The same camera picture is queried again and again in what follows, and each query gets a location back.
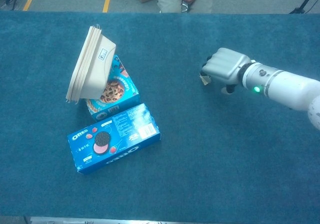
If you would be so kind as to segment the metal table frame rail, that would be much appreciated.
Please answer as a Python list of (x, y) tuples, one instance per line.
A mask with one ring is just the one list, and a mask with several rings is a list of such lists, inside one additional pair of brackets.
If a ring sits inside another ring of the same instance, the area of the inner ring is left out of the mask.
[(156, 221), (31, 217), (31, 224), (162, 224)]

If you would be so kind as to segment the blue Oreo box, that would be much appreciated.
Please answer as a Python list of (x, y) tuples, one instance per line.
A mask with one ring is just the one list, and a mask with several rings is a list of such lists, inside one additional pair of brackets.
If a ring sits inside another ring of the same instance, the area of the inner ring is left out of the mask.
[(76, 171), (92, 173), (161, 139), (145, 103), (67, 136)]

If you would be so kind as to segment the gold binder clip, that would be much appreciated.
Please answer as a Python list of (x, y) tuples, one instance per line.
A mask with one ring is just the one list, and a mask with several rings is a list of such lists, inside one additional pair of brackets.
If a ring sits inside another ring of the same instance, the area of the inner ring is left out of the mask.
[(204, 72), (200, 72), (199, 77), (203, 83), (203, 85), (208, 85), (211, 83), (211, 77)]

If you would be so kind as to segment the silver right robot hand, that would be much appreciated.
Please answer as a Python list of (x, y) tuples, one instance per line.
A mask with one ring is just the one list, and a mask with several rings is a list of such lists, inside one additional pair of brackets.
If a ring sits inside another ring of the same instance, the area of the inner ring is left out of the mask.
[(241, 82), (240, 71), (251, 63), (252, 60), (245, 54), (222, 47), (207, 58), (200, 72), (209, 75), (211, 80), (222, 82), (224, 87), (221, 92), (229, 95), (235, 91), (235, 87)]

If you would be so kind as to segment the beige lidded lunch box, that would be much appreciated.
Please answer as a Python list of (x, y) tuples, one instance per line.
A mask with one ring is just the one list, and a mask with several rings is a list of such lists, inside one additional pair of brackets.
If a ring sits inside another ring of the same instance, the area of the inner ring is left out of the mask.
[(67, 102), (81, 99), (99, 99), (107, 85), (116, 44), (102, 34), (98, 24), (90, 26), (76, 65), (68, 91)]

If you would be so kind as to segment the blue felt table cloth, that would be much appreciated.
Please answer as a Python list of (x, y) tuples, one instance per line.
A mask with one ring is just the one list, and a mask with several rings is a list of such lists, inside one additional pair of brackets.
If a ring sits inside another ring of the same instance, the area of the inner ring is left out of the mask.
[[(67, 136), (93, 119), (65, 96), (96, 24), (161, 141), (82, 175)], [(220, 47), (320, 80), (320, 14), (0, 11), (0, 215), (320, 224), (320, 131), (241, 87), (204, 86)]]

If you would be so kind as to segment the light blue cookie box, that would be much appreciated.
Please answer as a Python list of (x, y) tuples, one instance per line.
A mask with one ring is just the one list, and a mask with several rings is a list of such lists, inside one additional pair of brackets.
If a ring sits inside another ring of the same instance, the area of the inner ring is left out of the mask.
[(87, 99), (92, 118), (101, 121), (140, 104), (140, 94), (118, 55), (112, 61), (104, 92), (99, 99)]

